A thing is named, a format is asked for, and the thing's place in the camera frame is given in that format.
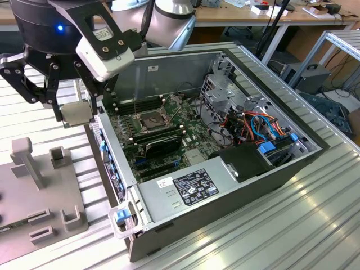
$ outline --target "white label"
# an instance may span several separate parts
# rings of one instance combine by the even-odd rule
[[[159,70],[159,66],[149,66],[147,68],[147,72],[153,72],[153,71],[158,71]]]
[[[170,186],[173,184],[173,178],[167,177],[167,178],[156,181],[156,183],[159,186],[159,188],[167,187],[167,186]]]
[[[113,37],[107,28],[95,30],[93,33],[99,41],[105,41]]]

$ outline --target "blue cable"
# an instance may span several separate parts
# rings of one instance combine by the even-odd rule
[[[251,122],[250,122],[250,124],[251,124],[251,129],[253,130],[253,132],[254,132],[256,135],[258,135],[259,137],[262,137],[262,139],[264,139],[265,141],[267,141],[267,139],[266,139],[266,137],[265,137],[264,135],[262,135],[262,134],[260,134],[260,133],[258,133],[258,132],[256,131],[256,129],[255,129],[255,127],[254,127],[255,117],[256,117],[256,116],[254,116],[254,117],[251,119]]]
[[[262,118],[262,119],[267,123],[267,125],[268,125],[269,128],[270,128],[270,131],[274,134],[274,136],[275,136],[276,138],[279,138],[279,137],[281,138],[280,134],[274,129],[274,127],[271,125],[271,123],[269,122],[269,120],[268,120],[265,116],[263,116],[263,115],[256,115],[256,116],[254,116],[254,117],[251,119],[251,129],[253,130],[253,132],[254,132],[256,135],[258,135],[259,137],[262,137],[265,141],[267,141],[266,138],[265,138],[265,136],[259,134],[259,133],[255,130],[254,121],[255,121],[255,118],[256,118],[256,117]]]

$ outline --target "aluminum extrusion table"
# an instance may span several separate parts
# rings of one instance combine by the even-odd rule
[[[311,49],[308,56],[301,64],[300,68],[289,81],[289,86],[293,87],[296,84],[296,82],[301,77],[303,71],[307,68],[312,58],[314,58],[314,56],[320,50],[321,46],[325,43],[325,41],[331,42],[332,46],[319,62],[321,65],[325,64],[326,60],[331,56],[336,47],[353,56],[356,60],[360,61],[360,31],[324,31],[324,33],[322,33],[314,47]],[[344,87],[346,88],[351,86],[352,83],[359,77],[359,75],[360,69],[357,69],[355,73],[345,82]]]
[[[244,47],[226,47],[309,124],[331,148],[281,189],[188,235],[136,263],[123,240],[113,237],[109,203],[83,127],[63,129],[52,110],[26,103],[0,80],[0,162],[8,162],[10,141],[29,136],[34,154],[50,147],[71,148],[90,222],[87,231],[25,255],[0,269],[359,269],[360,149],[294,93]],[[151,54],[166,52],[152,49]],[[27,69],[37,83],[42,76]],[[246,78],[239,83],[251,94]],[[60,84],[60,101],[74,98],[72,83]]]

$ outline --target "motherboard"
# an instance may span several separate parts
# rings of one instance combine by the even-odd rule
[[[196,97],[160,95],[123,103],[112,97],[112,127],[139,183],[203,162],[222,148],[200,120]]]

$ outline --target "chip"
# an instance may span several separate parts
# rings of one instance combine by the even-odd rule
[[[148,130],[166,125],[162,115],[157,111],[147,112],[141,115],[141,123]]]

